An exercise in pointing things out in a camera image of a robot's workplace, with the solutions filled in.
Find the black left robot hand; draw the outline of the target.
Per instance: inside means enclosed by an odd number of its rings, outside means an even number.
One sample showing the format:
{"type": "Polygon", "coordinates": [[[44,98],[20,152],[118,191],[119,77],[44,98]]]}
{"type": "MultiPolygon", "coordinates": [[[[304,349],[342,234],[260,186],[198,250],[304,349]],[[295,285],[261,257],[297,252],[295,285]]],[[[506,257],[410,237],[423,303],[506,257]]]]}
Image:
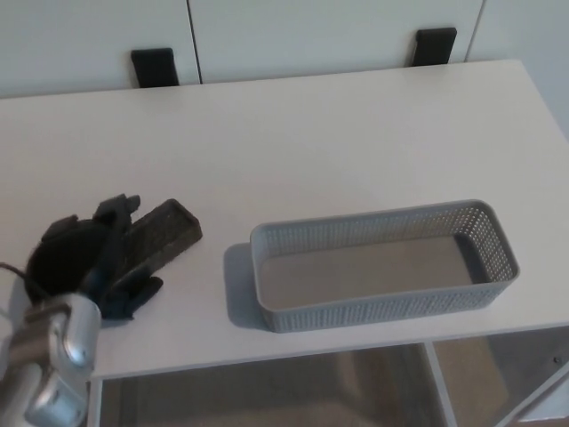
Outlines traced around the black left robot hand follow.
{"type": "Polygon", "coordinates": [[[104,320],[129,321],[163,287],[141,270],[127,277],[126,234],[140,197],[122,194],[101,202],[89,220],[75,214],[57,220],[28,259],[25,284],[33,301],[80,294],[95,302],[104,320]]]}

